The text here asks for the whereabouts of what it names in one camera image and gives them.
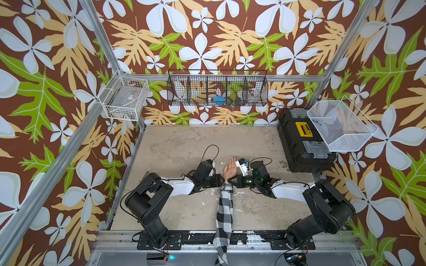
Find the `white mesh basket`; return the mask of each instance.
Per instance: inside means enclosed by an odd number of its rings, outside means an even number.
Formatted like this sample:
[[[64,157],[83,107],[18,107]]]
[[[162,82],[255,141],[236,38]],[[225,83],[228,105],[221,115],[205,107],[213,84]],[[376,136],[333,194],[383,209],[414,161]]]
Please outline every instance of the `white mesh basket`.
[[[362,111],[355,114],[342,100],[322,100],[308,111],[325,144],[331,152],[357,152],[378,130]],[[362,120],[369,121],[367,126]]]
[[[119,77],[109,87],[102,107],[108,118],[138,121],[149,92],[148,81],[135,77]]]

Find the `small blue item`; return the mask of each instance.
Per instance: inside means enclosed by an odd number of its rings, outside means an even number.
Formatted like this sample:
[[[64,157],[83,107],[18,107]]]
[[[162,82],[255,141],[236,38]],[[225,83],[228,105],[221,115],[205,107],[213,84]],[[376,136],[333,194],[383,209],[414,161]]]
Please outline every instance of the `small blue item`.
[[[216,96],[216,97],[214,97],[213,101],[215,101],[215,102],[225,102],[226,99],[223,98],[222,96]]]

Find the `mesh basket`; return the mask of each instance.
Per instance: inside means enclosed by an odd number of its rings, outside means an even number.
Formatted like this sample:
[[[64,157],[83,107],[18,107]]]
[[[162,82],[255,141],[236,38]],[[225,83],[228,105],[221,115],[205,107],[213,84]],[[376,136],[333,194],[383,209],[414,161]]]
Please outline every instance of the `mesh basket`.
[[[268,102],[266,75],[170,74],[169,105],[264,106]]]
[[[377,131],[361,110],[356,115],[343,100],[319,101],[308,116],[331,152],[357,152]]]
[[[111,86],[108,83],[105,89],[110,89],[102,102],[108,118],[138,121],[149,92],[147,80],[118,77]]]

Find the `human hand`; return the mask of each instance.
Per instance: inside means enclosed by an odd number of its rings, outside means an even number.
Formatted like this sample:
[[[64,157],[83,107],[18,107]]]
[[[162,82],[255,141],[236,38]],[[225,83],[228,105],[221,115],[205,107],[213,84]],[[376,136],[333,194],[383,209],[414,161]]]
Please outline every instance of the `human hand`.
[[[235,162],[235,156],[231,156],[231,158],[229,159],[229,164],[227,164],[225,166],[225,169],[223,170],[223,178],[225,180],[233,178],[237,174],[237,165],[235,164]]]

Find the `black and white checkered sleeve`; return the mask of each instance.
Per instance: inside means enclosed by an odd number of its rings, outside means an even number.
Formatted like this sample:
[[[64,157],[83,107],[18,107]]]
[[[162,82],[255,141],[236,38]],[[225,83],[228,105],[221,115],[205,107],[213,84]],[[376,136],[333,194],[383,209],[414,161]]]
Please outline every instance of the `black and white checkered sleeve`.
[[[232,233],[232,184],[225,184],[220,190],[216,217],[216,236],[213,245],[218,252],[216,266],[228,266],[227,247]]]

